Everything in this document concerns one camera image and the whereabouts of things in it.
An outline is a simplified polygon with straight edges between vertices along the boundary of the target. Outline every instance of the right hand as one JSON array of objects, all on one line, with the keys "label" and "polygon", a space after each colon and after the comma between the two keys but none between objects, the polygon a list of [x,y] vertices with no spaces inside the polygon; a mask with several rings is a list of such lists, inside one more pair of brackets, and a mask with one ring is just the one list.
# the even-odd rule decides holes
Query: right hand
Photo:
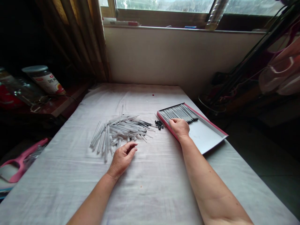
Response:
[{"label": "right hand", "polygon": [[178,119],[178,118],[170,119],[169,123],[178,138],[188,136],[190,127],[184,119]]},{"label": "right hand", "polygon": [[107,174],[117,180],[130,165],[135,152],[138,150],[137,145],[135,142],[128,142],[118,148],[113,155]]}]

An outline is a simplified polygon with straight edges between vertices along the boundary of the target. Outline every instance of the window frame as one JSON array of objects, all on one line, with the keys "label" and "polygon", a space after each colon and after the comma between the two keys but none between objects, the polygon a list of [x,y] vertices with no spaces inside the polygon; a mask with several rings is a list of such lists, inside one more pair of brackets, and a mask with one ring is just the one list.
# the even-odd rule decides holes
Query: window frame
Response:
[{"label": "window frame", "polygon": [[[108,7],[101,7],[102,17],[113,17],[117,21],[136,21],[146,27],[184,28],[185,26],[205,29],[213,4],[209,13],[198,12],[170,12],[138,9],[116,9],[116,1],[108,0]],[[217,27],[224,31],[252,31],[253,29],[268,29],[273,16],[227,14],[225,13]]]}]

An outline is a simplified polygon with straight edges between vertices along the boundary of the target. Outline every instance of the white tray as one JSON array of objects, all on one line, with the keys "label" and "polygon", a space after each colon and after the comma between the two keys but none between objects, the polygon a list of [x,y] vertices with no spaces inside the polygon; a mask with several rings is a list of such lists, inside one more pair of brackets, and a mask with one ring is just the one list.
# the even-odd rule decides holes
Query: white tray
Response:
[{"label": "white tray", "polygon": [[[192,122],[190,126],[190,132],[189,136],[194,141],[195,145],[201,152],[201,154],[204,154],[211,150],[213,147],[215,147],[218,143],[223,141],[226,137],[228,137],[228,134],[226,134],[224,131],[222,131],[220,128],[218,128],[216,125],[214,125],[212,122],[210,122],[207,118],[196,112],[194,109],[192,109],[190,106],[188,106],[185,103],[182,103],[188,108],[190,108],[195,115],[197,116],[198,120],[195,122]],[[168,123],[165,121],[165,119],[161,116],[159,113],[159,110],[157,112],[157,116],[159,119],[164,123],[164,126],[167,127],[171,133],[174,135],[174,137],[178,140],[178,137],[172,130],[172,128],[168,125]]]}]

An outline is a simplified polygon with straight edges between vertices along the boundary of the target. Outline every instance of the left hand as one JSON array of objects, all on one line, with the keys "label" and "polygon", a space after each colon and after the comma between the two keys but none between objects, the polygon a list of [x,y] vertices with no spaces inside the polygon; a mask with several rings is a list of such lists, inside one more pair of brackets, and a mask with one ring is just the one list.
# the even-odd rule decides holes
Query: left hand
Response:
[{"label": "left hand", "polygon": [[135,142],[128,142],[118,148],[113,155],[112,163],[107,174],[113,179],[118,179],[130,165],[135,152],[138,150],[137,145]]}]

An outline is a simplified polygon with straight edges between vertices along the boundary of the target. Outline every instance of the table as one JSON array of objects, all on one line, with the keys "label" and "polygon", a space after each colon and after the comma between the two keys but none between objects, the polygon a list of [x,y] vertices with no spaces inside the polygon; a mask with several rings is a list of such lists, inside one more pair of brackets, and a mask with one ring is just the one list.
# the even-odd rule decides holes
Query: table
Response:
[{"label": "table", "polygon": [[[179,87],[102,84],[91,91],[0,204],[0,223],[65,224],[112,161],[87,157],[98,121],[119,116],[122,105],[124,113],[154,121],[158,110],[183,102],[197,109]],[[205,157],[254,224],[300,224],[228,141]],[[138,141],[102,224],[203,224],[180,144],[167,129]]]}]

